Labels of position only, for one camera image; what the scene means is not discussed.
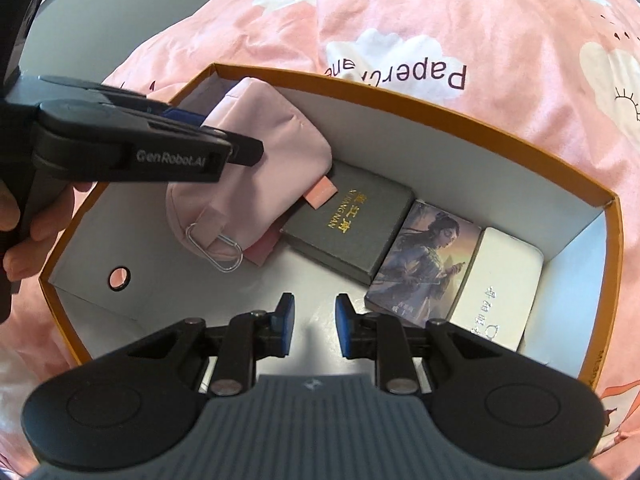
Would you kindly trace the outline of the person's left hand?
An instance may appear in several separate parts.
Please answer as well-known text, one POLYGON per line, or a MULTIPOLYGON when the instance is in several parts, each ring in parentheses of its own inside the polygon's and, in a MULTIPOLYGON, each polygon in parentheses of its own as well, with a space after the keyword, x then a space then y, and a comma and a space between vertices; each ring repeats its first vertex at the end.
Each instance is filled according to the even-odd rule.
POLYGON ((58 239, 58 233, 70 224, 75 210, 77 194, 86 194, 93 182, 74 182, 46 209, 32 219, 29 234, 24 240, 8 249, 2 258, 2 268, 11 283, 38 274, 58 239))

